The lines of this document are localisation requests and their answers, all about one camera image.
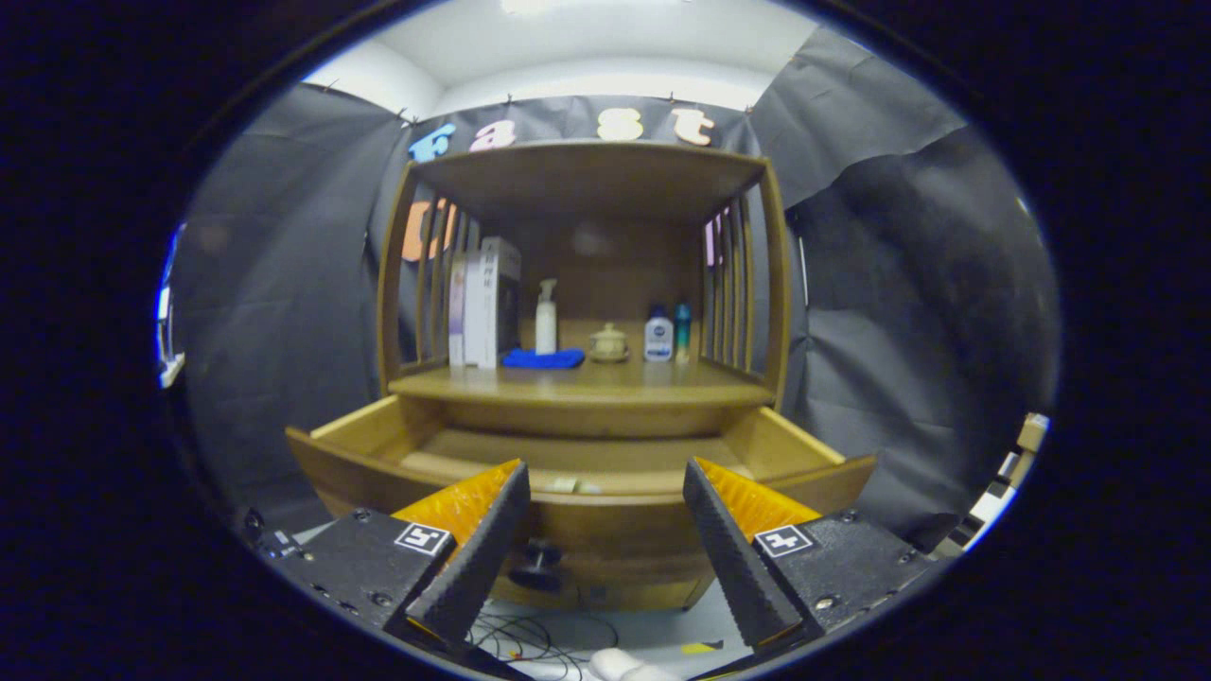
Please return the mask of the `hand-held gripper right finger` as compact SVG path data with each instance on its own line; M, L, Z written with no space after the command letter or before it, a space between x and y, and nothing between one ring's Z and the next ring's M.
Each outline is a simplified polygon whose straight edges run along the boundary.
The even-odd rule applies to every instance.
M939 560L853 508L823 514L691 458L683 498L744 643L756 654L874 616Z

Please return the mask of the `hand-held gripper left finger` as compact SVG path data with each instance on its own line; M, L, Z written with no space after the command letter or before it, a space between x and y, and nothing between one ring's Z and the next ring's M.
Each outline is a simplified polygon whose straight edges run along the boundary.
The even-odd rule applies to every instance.
M270 560L351 620L458 654L530 504L509 460L398 509L352 510L306 543L270 536Z

